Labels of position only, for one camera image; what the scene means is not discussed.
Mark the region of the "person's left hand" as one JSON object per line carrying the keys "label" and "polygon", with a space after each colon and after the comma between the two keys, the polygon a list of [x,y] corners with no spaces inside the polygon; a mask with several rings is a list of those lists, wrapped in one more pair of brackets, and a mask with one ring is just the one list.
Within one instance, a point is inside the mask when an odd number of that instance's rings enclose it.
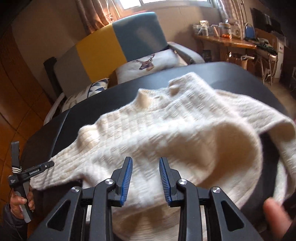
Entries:
{"label": "person's left hand", "polygon": [[10,207],[11,207],[11,213],[18,219],[24,219],[21,205],[24,205],[25,203],[28,203],[28,206],[31,211],[35,210],[35,201],[34,201],[34,194],[32,192],[32,187],[29,185],[29,193],[28,193],[28,199],[25,199],[21,196],[17,196],[14,191],[11,193],[11,199],[10,199]]}

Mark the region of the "person's right hand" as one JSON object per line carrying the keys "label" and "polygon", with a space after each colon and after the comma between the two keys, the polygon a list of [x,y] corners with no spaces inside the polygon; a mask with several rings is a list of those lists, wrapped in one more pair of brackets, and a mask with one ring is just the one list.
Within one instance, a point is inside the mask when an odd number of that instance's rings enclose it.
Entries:
{"label": "person's right hand", "polygon": [[281,240],[292,224],[290,216],[272,197],[264,202],[263,212],[274,238]]}

